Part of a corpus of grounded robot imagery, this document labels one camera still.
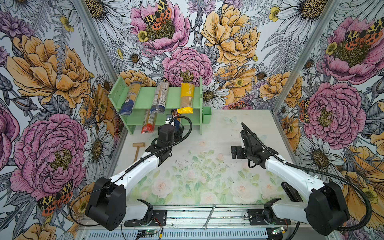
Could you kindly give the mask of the red spaghetti bag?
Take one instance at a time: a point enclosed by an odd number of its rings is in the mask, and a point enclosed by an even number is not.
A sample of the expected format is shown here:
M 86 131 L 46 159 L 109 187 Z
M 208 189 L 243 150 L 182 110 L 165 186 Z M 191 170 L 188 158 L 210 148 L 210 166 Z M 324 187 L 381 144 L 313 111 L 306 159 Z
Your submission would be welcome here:
M 151 112 L 149 109 L 145 110 L 145 118 L 143 121 L 141 134 L 153 133 L 155 129 L 156 119 L 157 113 Z

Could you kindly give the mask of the spaghetti bag with white label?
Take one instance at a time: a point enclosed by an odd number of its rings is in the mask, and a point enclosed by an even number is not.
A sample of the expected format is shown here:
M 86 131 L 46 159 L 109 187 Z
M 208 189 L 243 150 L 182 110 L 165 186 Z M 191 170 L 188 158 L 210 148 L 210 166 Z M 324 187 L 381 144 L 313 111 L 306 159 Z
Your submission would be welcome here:
M 161 82 L 157 85 L 150 113 L 163 114 L 165 112 L 169 87 L 168 82 Z

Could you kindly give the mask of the yellow spaghetti bag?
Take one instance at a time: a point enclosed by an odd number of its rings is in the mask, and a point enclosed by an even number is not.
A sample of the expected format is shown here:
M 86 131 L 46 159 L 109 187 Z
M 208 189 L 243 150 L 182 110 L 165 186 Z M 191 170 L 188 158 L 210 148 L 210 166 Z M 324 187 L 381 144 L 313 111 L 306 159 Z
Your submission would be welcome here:
M 195 86 L 190 83 L 182 83 L 181 85 L 181 98 L 180 107 L 177 110 L 179 114 L 192 114 L 193 113 L 193 100 L 195 94 Z

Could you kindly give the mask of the spaghetti bag with blue end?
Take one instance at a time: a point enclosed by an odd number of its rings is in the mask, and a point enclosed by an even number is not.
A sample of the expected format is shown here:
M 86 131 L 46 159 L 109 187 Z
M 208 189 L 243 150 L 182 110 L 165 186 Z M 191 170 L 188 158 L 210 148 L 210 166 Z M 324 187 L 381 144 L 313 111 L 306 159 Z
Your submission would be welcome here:
M 126 99 L 122 104 L 119 114 L 130 115 L 132 113 L 141 86 L 141 82 L 133 82 L 130 84 Z

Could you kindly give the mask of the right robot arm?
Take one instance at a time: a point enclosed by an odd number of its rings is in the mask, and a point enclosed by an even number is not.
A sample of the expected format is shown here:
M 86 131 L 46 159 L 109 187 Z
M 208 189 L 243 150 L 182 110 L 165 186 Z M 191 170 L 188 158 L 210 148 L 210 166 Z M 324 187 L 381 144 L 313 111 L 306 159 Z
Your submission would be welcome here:
M 278 152 L 263 147 L 249 132 L 242 130 L 240 135 L 243 142 L 231 147 L 232 158 L 246 159 L 250 168 L 261 167 L 287 185 L 285 192 L 289 201 L 274 198 L 264 204 L 266 223 L 294 220 L 309 224 L 317 233 L 326 236 L 349 220 L 350 213 L 339 185 L 326 183 L 296 166 L 290 167 L 289 162 L 278 159 Z

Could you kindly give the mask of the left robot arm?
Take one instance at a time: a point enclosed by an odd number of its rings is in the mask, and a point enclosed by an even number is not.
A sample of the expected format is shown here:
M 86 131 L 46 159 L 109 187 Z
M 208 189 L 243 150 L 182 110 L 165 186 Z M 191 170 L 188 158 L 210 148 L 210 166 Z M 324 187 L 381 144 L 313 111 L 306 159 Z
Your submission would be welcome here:
M 176 136 L 183 134 L 183 128 L 177 132 L 171 124 L 159 127 L 158 137 L 136 162 L 109 179 L 101 177 L 95 182 L 86 216 L 109 231 L 128 221 L 149 224 L 153 218 L 153 205 L 141 199 L 128 203 L 129 195 L 140 180 L 172 156 L 172 147 L 185 140 L 191 131 L 192 128 L 177 141 Z

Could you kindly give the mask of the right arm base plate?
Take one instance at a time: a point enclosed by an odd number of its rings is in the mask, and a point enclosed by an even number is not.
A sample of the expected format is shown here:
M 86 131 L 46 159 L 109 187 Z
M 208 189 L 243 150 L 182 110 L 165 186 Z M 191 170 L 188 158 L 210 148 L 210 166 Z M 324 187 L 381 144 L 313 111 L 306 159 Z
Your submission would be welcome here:
M 248 221 L 251 226 L 289 226 L 291 221 L 289 219 L 278 219 L 268 217 L 262 209 L 248 209 L 243 216 L 245 221 Z

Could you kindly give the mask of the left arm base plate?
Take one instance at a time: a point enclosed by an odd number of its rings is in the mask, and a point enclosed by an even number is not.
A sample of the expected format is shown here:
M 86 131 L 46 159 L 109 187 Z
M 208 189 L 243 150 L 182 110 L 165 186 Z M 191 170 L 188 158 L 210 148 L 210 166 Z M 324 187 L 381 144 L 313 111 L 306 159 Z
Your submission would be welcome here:
M 125 221 L 125 227 L 165 227 L 167 223 L 167 210 L 152 210 L 142 220 Z

